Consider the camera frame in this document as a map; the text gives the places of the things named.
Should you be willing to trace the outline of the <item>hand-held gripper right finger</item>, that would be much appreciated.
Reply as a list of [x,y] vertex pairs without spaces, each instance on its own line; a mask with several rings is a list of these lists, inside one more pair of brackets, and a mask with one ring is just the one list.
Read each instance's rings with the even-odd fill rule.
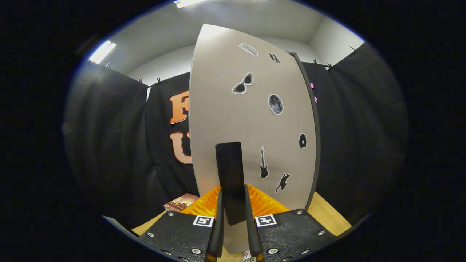
[[246,228],[251,255],[258,262],[303,262],[337,241],[304,209],[255,216],[251,189],[245,184]]

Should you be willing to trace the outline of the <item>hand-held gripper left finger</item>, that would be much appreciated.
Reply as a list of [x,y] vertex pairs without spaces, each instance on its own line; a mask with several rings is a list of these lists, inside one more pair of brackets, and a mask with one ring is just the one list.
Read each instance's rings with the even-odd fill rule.
[[138,239],[175,262],[216,262],[222,256],[224,240],[220,186],[181,212],[165,212]]

